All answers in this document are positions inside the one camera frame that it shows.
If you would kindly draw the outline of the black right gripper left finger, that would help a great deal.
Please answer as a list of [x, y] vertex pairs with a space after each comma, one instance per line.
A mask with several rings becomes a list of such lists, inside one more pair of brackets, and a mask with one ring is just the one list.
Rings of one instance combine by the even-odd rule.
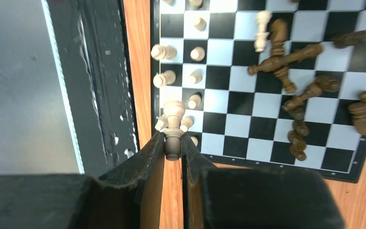
[[157, 229], [160, 225], [164, 134], [92, 177], [0, 175], [0, 229]]

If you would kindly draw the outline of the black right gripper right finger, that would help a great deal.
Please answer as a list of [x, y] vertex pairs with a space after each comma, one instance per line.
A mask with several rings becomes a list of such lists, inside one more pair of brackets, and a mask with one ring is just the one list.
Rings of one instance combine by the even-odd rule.
[[327, 184], [313, 170], [219, 168], [181, 138], [186, 229], [343, 229]]

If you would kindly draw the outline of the white queen piece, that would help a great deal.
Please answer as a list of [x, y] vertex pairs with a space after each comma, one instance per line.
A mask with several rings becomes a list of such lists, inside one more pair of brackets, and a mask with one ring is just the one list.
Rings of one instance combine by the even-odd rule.
[[164, 104], [163, 113], [168, 121], [168, 128], [164, 130], [166, 159], [176, 161], [181, 154], [180, 143], [184, 132], [180, 129], [180, 124], [185, 114], [185, 104], [181, 101], [168, 101]]

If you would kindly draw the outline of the black white chessboard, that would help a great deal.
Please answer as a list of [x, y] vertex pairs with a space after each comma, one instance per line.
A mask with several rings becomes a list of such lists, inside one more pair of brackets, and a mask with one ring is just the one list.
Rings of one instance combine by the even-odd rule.
[[[173, 84], [152, 88], [152, 123], [170, 100], [201, 103], [186, 109], [194, 120], [188, 135], [213, 162], [244, 167], [305, 167], [328, 179], [356, 183], [366, 158], [366, 136], [357, 132], [348, 106], [366, 91], [366, 0], [205, 0], [196, 8], [186, 0], [151, 1], [151, 43], [171, 45], [172, 60], [152, 61], [152, 75], [171, 70]], [[306, 159], [289, 151], [293, 118], [282, 109], [292, 98], [271, 73], [249, 75], [247, 67], [270, 56], [254, 49], [256, 16], [287, 23], [285, 53], [318, 43], [316, 58], [289, 65], [295, 94], [320, 75], [340, 82], [337, 92], [308, 99], [302, 109], [309, 129]]]

